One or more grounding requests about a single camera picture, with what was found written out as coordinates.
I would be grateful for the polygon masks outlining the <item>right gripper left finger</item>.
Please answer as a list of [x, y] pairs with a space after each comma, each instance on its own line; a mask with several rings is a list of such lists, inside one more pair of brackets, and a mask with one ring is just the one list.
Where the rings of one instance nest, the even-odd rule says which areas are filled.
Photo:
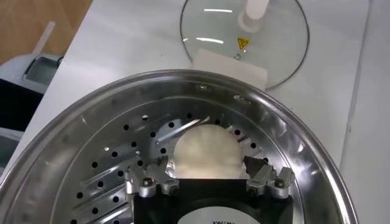
[[149, 198], [161, 193], [174, 196], [179, 193], [179, 180], [169, 175], [171, 165], [168, 156], [152, 160], [151, 163], [131, 164], [125, 172], [125, 193]]

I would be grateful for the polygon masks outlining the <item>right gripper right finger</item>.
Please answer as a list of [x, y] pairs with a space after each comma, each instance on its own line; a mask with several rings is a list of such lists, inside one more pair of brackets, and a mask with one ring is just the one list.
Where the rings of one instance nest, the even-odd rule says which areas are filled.
[[289, 188], [295, 180], [291, 168], [282, 167], [277, 173], [266, 159], [245, 156], [243, 162], [250, 176], [246, 182], [246, 191], [251, 197], [260, 197], [265, 193], [276, 199], [289, 197]]

